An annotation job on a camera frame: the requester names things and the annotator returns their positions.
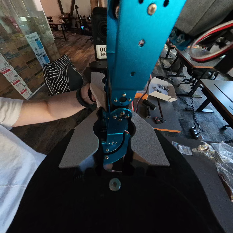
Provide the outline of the person's left hand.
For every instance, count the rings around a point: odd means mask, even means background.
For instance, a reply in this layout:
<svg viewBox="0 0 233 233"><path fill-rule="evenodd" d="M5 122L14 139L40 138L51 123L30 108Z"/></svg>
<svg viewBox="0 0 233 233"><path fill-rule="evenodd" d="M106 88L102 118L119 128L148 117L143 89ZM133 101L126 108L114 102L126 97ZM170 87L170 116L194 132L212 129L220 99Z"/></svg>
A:
<svg viewBox="0 0 233 233"><path fill-rule="evenodd" d="M80 89L80 92L79 92L80 97L82 99L81 105L84 107L87 107L91 104L96 103L96 99L95 99L94 95L89 90L90 90L90 84L87 83L85 86L83 86Z"/></svg>

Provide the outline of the grey desk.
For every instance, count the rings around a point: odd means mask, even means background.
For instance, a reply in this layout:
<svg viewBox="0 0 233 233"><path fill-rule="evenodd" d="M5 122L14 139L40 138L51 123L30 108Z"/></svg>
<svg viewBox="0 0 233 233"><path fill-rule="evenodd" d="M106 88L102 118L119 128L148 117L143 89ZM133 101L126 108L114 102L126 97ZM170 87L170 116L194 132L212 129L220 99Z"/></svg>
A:
<svg viewBox="0 0 233 233"><path fill-rule="evenodd" d="M181 126L178 120L178 116L172 103L162 99L158 99L153 96L148 96L147 100L156 106L155 110L150 109L150 118L146 118L146 107L140 100L138 104L137 114L150 124L154 129L160 131L180 133ZM155 118L163 118L164 121L161 124L156 124Z"/></svg>

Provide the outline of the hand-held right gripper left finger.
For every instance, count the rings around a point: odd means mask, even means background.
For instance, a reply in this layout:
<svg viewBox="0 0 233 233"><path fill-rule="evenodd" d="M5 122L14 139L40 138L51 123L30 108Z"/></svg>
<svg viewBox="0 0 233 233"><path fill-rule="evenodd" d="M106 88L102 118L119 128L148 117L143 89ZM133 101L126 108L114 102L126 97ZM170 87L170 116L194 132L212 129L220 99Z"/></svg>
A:
<svg viewBox="0 0 233 233"><path fill-rule="evenodd" d="M87 168L95 166L94 153L99 147L99 139L94 133L94 124L98 120L94 110L74 130L65 153L59 164L60 169L79 168L84 172Z"/></svg>

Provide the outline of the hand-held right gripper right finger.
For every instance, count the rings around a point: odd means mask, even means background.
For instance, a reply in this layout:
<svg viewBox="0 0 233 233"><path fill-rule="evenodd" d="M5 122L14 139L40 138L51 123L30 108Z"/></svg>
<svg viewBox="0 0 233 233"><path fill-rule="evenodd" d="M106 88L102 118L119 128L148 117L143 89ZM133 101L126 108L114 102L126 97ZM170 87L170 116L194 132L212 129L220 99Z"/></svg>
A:
<svg viewBox="0 0 233 233"><path fill-rule="evenodd" d="M159 142L154 128L135 112L131 122L134 126L134 135L130 139L133 152L131 165L134 168L142 167L169 167L170 163Z"/></svg>

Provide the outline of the blue toy robot arm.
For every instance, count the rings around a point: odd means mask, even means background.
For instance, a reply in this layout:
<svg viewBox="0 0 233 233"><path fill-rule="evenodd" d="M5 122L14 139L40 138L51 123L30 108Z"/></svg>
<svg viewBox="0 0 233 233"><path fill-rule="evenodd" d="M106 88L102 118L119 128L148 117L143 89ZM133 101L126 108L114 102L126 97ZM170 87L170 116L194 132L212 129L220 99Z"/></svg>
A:
<svg viewBox="0 0 233 233"><path fill-rule="evenodd" d="M107 7L106 140L103 165L113 165L131 150L130 110L170 39L179 49L233 27L232 0L109 0Z"/></svg>

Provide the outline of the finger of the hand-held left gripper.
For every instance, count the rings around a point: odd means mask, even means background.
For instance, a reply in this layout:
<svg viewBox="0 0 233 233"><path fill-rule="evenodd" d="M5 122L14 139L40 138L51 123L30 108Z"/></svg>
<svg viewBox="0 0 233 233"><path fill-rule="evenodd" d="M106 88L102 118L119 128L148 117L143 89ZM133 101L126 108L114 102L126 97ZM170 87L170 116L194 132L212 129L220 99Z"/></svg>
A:
<svg viewBox="0 0 233 233"><path fill-rule="evenodd" d="M103 73L91 72L90 90L96 100L97 107L102 107L104 111L108 112L105 84L102 81L104 78L105 74Z"/></svg>

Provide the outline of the brown edged desk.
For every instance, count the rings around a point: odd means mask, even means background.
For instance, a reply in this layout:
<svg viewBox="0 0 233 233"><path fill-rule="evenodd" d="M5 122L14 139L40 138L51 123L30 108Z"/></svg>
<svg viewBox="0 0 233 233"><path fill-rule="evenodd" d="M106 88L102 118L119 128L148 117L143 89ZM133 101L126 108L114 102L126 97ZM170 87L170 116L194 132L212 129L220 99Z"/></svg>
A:
<svg viewBox="0 0 233 233"><path fill-rule="evenodd" d="M205 107L211 103L223 119L230 124L233 121L233 98L230 97L233 94L232 81L223 80L207 80L199 79L191 91L184 95L186 97L192 97L195 91L203 86L202 93L205 95L206 100L198 107L197 112L212 113Z"/></svg>

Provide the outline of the black office chair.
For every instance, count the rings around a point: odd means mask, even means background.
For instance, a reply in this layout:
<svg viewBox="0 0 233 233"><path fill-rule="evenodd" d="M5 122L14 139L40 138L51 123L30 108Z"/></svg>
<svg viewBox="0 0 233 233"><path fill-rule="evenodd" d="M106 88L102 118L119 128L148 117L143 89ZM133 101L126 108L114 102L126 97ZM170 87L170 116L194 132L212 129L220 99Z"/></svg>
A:
<svg viewBox="0 0 233 233"><path fill-rule="evenodd" d="M75 91L80 89L83 86L83 77L82 75L76 70L75 66L70 63L65 69L65 75L68 77L68 91Z"/></svg>

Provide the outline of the black rectangular block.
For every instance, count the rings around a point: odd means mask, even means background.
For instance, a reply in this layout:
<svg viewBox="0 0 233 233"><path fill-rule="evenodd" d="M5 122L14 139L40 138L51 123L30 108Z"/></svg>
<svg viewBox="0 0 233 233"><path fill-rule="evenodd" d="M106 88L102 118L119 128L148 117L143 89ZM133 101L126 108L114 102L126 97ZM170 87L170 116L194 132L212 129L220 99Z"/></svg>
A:
<svg viewBox="0 0 233 233"><path fill-rule="evenodd" d="M151 103L150 101L144 99L142 101L142 103L145 105L145 106L148 106L152 111L156 110L156 105L154 105L153 103Z"/></svg>

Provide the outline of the power strip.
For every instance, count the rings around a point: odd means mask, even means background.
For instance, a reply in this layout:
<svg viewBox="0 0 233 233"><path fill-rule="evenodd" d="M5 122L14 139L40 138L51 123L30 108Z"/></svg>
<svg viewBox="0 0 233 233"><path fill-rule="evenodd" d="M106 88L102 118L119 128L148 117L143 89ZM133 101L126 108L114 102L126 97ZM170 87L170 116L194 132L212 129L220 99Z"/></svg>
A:
<svg viewBox="0 0 233 233"><path fill-rule="evenodd" d="M198 133L194 127L190 128L190 133L193 139L203 141L204 137L201 133Z"/></svg>

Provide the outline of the crumpled clear plastic bag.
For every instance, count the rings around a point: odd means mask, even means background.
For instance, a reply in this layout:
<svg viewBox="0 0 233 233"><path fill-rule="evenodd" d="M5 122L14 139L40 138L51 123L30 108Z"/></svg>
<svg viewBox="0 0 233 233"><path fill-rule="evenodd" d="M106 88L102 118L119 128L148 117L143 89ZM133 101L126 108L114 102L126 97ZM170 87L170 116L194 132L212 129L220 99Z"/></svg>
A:
<svg viewBox="0 0 233 233"><path fill-rule="evenodd" d="M193 152L204 154L216 166L218 176L233 202L233 147L225 142L202 144L192 149Z"/></svg>

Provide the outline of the small clear plastic bag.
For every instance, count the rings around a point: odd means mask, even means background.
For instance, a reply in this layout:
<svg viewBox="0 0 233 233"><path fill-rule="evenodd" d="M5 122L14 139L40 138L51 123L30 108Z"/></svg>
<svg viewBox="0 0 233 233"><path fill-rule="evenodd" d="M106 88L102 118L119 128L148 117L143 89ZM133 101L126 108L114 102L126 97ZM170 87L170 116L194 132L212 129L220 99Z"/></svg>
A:
<svg viewBox="0 0 233 233"><path fill-rule="evenodd" d="M192 150L188 146L184 146L182 144L179 144L175 141L172 141L172 145L181 153L184 155L190 155L192 156Z"/></svg>

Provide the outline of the black white striped shirt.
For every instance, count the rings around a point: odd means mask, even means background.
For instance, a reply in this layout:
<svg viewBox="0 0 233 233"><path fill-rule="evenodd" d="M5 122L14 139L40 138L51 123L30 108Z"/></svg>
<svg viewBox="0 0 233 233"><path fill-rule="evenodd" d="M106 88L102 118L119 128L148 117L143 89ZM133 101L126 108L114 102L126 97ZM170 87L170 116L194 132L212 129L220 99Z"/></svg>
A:
<svg viewBox="0 0 233 233"><path fill-rule="evenodd" d="M43 78L49 96L67 92L69 88L69 77L66 75L66 69L70 64L71 60L66 54L57 60L44 64Z"/></svg>

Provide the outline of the blue white poster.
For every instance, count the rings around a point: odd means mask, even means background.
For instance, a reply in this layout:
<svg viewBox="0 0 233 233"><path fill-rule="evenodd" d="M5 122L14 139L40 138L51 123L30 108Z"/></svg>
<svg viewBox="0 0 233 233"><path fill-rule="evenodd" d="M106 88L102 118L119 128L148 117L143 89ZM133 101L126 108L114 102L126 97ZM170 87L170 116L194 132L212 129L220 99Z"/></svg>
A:
<svg viewBox="0 0 233 233"><path fill-rule="evenodd" d="M34 32L29 35L25 35L25 38L34 51L34 54L40 65L42 66L42 68L44 68L44 65L50 63L50 60L38 34Z"/></svg>

